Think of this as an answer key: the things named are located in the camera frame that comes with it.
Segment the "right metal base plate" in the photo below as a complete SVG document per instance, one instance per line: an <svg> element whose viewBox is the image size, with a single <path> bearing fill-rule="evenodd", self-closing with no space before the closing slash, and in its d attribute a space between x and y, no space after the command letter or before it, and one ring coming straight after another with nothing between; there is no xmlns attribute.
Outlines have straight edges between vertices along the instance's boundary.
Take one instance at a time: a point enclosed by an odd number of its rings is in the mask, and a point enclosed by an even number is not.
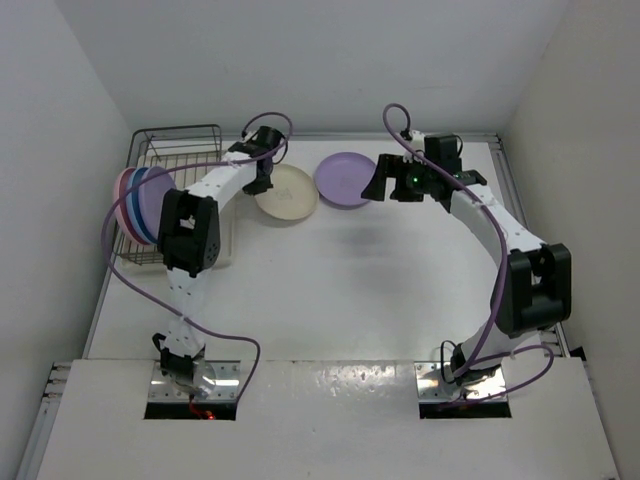
<svg viewBox="0 0 640 480"><path fill-rule="evenodd" d="M449 362L415 362L418 400L423 404L440 404L460 401L476 401L486 397L493 400L506 391L506 382L501 368L490 375L484 375L471 383L457 385L449 383L451 368Z"/></svg>

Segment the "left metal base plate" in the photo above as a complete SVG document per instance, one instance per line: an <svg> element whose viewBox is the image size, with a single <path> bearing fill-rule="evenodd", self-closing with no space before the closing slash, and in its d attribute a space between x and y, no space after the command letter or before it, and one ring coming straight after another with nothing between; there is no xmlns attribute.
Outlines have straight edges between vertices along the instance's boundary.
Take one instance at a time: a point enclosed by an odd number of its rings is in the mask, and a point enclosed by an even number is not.
<svg viewBox="0 0 640 480"><path fill-rule="evenodd" d="M150 403L232 403L240 388L239 361L200 360L191 376L172 373L154 363L148 389Z"/></svg>

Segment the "blue plate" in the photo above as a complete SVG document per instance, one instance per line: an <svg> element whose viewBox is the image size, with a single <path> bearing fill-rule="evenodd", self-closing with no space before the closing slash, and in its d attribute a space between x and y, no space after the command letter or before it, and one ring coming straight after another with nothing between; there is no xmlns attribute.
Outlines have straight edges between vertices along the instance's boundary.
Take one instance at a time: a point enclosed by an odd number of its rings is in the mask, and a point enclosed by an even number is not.
<svg viewBox="0 0 640 480"><path fill-rule="evenodd" d="M148 170L147 167L136 168L130 175L127 181L126 189L132 189L138 185L142 180L143 175ZM133 231L140 238L140 243L144 245L151 245L152 238L142 220L141 213L139 211L138 191L132 190L125 199L127 215L132 225Z"/></svg>

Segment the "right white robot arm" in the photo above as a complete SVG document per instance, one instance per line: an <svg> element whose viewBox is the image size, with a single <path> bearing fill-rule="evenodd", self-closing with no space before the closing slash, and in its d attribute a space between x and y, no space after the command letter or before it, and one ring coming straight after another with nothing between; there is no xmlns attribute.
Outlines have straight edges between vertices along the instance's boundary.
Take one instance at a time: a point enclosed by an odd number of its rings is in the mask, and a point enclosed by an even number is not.
<svg viewBox="0 0 640 480"><path fill-rule="evenodd" d="M463 168L459 136L405 129L396 138L405 153L379 156L362 198L416 203L430 197L467 227L497 267L488 320L440 369L444 381L470 384L493 373L535 332L570 316L571 253L527 230L483 175Z"/></svg>

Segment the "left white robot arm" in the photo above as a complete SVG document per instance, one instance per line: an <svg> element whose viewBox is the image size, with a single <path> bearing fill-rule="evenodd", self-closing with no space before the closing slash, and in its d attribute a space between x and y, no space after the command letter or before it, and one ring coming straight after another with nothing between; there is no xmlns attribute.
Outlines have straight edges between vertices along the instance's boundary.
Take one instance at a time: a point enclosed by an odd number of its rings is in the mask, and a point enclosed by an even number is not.
<svg viewBox="0 0 640 480"><path fill-rule="evenodd" d="M280 131L261 126L229 147L199 181L164 195L158 247L179 315L154 343L162 371L187 388L199 386L204 370L205 334L187 319L203 302L206 277L221 252L220 212L240 192L257 195L272 187L272 151L283 144Z"/></svg>

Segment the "purple plate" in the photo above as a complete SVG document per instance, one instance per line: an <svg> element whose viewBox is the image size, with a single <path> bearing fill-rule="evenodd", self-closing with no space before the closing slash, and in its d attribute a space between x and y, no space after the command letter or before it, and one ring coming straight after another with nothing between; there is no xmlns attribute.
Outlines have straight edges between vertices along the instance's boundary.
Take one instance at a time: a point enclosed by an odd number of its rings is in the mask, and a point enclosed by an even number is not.
<svg viewBox="0 0 640 480"><path fill-rule="evenodd" d="M314 183L320 196L329 204L353 209L369 200L362 192L375 172L376 163L356 152L338 152L324 158L314 172Z"/></svg>
<svg viewBox="0 0 640 480"><path fill-rule="evenodd" d="M148 168L142 179L145 183L138 189L138 204L146 231L154 244L157 243L162 204L165 194L176 188L171 174L160 166Z"/></svg>

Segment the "metal base plate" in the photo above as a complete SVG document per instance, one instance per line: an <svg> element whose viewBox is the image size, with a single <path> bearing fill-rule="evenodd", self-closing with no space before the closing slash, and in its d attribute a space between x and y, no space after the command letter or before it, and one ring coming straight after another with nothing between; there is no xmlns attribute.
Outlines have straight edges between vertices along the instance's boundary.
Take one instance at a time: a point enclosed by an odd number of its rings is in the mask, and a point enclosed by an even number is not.
<svg viewBox="0 0 640 480"><path fill-rule="evenodd" d="M239 361L200 360L191 376L172 373L154 363L148 389L150 403L232 403L240 388Z"/></svg>
<svg viewBox="0 0 640 480"><path fill-rule="evenodd" d="M486 397L493 400L506 391L506 382L501 368L490 375L484 375L471 383L457 385L449 383L451 368L449 362L415 362L418 400L423 404L440 404L460 401L476 401Z"/></svg>

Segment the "cream plate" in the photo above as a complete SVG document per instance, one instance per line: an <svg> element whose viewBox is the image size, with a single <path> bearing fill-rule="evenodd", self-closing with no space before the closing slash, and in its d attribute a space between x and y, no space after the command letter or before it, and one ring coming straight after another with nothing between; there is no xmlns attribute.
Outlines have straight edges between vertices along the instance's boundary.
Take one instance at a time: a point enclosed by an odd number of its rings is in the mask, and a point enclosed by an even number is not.
<svg viewBox="0 0 640 480"><path fill-rule="evenodd" d="M255 196L257 206L267 215L283 221L301 221L313 214L319 192L312 178L298 167L281 164L271 174L273 187Z"/></svg>

